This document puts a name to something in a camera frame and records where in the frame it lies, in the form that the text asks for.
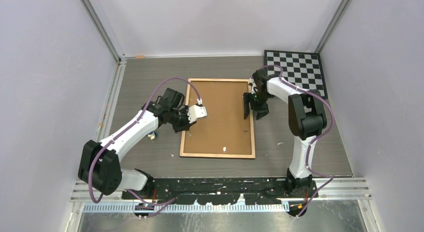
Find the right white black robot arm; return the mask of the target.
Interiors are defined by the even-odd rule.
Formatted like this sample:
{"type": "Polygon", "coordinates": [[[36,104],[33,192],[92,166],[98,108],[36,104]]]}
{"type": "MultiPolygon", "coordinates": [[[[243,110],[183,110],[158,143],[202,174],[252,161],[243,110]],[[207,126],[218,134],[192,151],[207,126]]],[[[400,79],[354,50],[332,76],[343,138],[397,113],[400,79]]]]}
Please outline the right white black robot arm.
{"type": "Polygon", "coordinates": [[[256,70],[248,84],[250,92],[243,94],[243,117],[252,111],[256,119],[269,113],[267,101],[277,97],[288,105],[288,126],[294,136],[293,156],[287,169],[284,191],[299,197],[305,189],[312,188],[311,165],[317,138],[327,126],[325,104],[318,90],[304,90],[289,83],[267,69],[256,70]]]}

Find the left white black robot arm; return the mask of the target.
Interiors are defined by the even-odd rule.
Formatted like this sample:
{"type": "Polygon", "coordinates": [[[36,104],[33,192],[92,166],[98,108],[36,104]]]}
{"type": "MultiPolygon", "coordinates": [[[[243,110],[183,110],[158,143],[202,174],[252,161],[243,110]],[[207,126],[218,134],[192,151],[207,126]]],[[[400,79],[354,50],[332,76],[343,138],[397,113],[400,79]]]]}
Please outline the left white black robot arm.
{"type": "Polygon", "coordinates": [[[185,96],[167,88],[155,101],[144,104],[136,116],[101,141],[89,140],[82,149],[77,176],[105,196],[118,189],[129,189],[141,199],[153,194],[153,178],[140,169],[123,169],[124,156],[144,137],[161,125],[170,124],[174,132],[187,131],[207,116],[202,100],[191,106],[185,96]]]}

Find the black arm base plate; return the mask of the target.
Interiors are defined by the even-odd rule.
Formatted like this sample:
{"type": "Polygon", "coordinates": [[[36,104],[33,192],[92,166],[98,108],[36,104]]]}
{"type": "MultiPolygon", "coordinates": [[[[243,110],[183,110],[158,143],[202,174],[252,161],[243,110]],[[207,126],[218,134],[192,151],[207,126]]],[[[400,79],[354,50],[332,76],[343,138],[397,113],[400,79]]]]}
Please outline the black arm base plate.
{"type": "Polygon", "coordinates": [[[305,202],[317,197],[317,184],[289,190],[284,177],[216,177],[216,178],[154,178],[134,193],[123,192],[122,199],[140,197],[164,203],[174,199],[176,205],[234,205],[244,201],[246,205],[277,205],[283,199],[305,202]]]}

